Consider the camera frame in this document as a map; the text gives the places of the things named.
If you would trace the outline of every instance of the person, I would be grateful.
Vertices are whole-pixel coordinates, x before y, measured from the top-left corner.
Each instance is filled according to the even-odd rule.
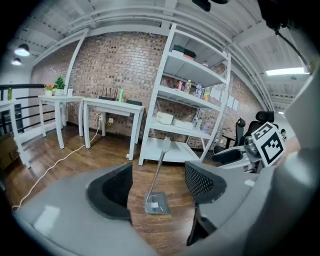
[[[287,136],[286,136],[286,130],[285,129],[281,129],[281,135],[282,135],[283,142],[286,142]]]

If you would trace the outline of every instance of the white shelving unit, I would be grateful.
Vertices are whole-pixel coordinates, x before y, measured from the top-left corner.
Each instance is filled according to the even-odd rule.
[[[143,133],[143,140],[139,158],[139,165],[142,166],[144,159],[159,160],[162,150],[162,139],[149,137],[150,129],[166,131],[176,134],[187,135],[189,137],[197,137],[202,141],[203,154],[198,157],[187,143],[172,141],[171,148],[164,156],[166,162],[186,162],[200,161],[202,162],[207,154],[214,137],[217,133],[222,115],[227,103],[230,75],[231,75],[231,55],[221,52],[212,45],[184,31],[176,29],[177,25],[172,24],[168,39],[166,41],[161,62],[155,78],[154,88],[151,95],[150,106],[146,118],[146,124]],[[188,59],[183,56],[172,53],[174,45],[180,45],[188,50],[195,52],[195,60]],[[225,78],[211,69],[204,67],[202,63],[206,61],[209,68],[227,61],[227,69]],[[176,78],[181,81],[191,80],[192,83],[202,83],[204,87],[225,84],[221,106],[214,105],[208,101],[197,98],[183,91],[165,87],[160,85],[162,76]],[[166,99],[183,105],[191,106],[196,109],[209,109],[219,112],[211,134],[207,134],[201,130],[188,130],[167,125],[157,121],[153,116],[157,98]]]

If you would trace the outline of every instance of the cardboard box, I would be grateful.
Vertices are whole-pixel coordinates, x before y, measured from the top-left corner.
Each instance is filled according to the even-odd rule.
[[[0,138],[0,170],[4,171],[19,157],[18,147],[11,135],[7,133]]]

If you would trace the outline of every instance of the pendant light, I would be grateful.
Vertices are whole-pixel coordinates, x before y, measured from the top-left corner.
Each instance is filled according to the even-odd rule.
[[[21,65],[21,60],[19,58],[14,58],[12,61],[11,61],[11,64],[12,65],[15,65],[15,66],[20,66]]]
[[[14,53],[19,56],[29,56],[29,46],[25,43],[20,44],[18,48],[14,50]]]

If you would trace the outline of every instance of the white wall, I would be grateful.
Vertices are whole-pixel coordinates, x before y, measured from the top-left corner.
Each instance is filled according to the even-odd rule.
[[[1,85],[16,85],[16,84],[29,84],[31,78],[32,65],[23,64],[21,66],[15,66],[11,64],[11,60],[4,58],[0,66],[0,87]],[[29,96],[29,89],[13,89],[12,98],[26,97]],[[8,90],[4,91],[3,99],[6,100],[8,97]],[[19,100],[21,107],[28,106],[28,99]],[[22,109],[22,117],[29,116],[29,109]],[[29,118],[22,120],[23,127],[30,125]]]
[[[288,120],[283,117],[282,114],[279,114],[277,112],[274,113],[274,123],[279,126],[279,132],[281,131],[281,129],[285,129],[285,134],[288,139],[296,136]]]

